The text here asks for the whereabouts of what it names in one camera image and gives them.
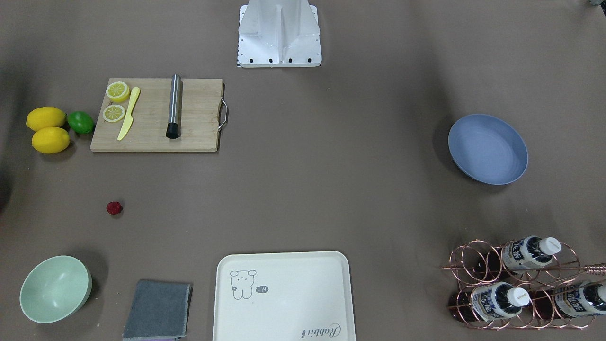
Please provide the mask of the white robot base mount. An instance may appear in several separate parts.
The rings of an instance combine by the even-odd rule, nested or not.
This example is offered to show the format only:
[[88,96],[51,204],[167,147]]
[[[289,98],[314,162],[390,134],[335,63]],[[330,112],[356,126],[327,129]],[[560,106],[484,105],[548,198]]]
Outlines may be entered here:
[[250,0],[240,7],[237,65],[303,68],[322,63],[318,9],[307,0]]

